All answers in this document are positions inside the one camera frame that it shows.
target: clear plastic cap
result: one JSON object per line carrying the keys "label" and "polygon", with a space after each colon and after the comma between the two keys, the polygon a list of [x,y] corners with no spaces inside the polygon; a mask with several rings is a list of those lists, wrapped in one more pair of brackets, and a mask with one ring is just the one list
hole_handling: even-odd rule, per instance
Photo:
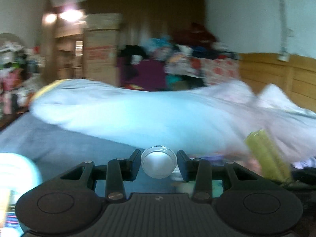
{"label": "clear plastic cap", "polygon": [[170,176],[177,166],[174,152],[164,146],[154,146],[144,150],[141,157],[143,170],[152,178]]}

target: white bedsheet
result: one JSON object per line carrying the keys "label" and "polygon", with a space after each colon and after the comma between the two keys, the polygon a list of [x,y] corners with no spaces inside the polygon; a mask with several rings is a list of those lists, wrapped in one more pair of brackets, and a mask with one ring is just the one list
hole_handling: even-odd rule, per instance
{"label": "white bedsheet", "polygon": [[313,117],[261,108],[255,101],[240,81],[193,91],[143,92],[79,79],[37,98],[31,112],[67,130],[144,149],[248,152],[244,139],[266,129],[287,161],[316,155]]}

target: cardboard box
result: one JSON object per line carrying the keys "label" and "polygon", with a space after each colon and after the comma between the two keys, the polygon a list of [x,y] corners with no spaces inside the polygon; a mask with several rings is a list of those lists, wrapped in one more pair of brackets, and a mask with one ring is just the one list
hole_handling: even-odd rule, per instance
{"label": "cardboard box", "polygon": [[73,35],[80,35],[83,34],[83,26],[81,24],[70,24],[62,27],[58,27],[56,30],[55,37],[67,37]]}
{"label": "cardboard box", "polygon": [[118,37],[117,30],[85,30],[84,77],[119,85],[119,69],[116,67]]}
{"label": "cardboard box", "polygon": [[119,29],[122,15],[119,13],[88,14],[86,17],[87,29]]}

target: light fixture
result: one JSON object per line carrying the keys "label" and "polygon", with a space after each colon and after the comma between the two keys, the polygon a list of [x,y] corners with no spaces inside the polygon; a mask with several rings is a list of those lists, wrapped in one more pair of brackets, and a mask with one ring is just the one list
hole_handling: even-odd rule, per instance
{"label": "light fixture", "polygon": [[45,16],[45,22],[50,24],[50,23],[54,23],[55,20],[57,19],[57,15],[56,14],[47,14]]}
{"label": "light fixture", "polygon": [[79,20],[82,16],[83,16],[83,13],[81,11],[74,11],[74,10],[65,11],[60,14],[60,17],[63,20],[67,20],[69,22],[75,22]]}

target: white wall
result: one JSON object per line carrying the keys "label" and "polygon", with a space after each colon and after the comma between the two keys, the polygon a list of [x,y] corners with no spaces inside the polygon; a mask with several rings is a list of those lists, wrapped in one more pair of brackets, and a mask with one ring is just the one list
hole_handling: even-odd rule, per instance
{"label": "white wall", "polygon": [[0,33],[17,35],[28,48],[37,44],[46,0],[0,0]]}
{"label": "white wall", "polygon": [[[316,0],[285,0],[288,51],[316,58]],[[278,53],[281,43],[279,0],[206,0],[207,28],[241,53]]]}

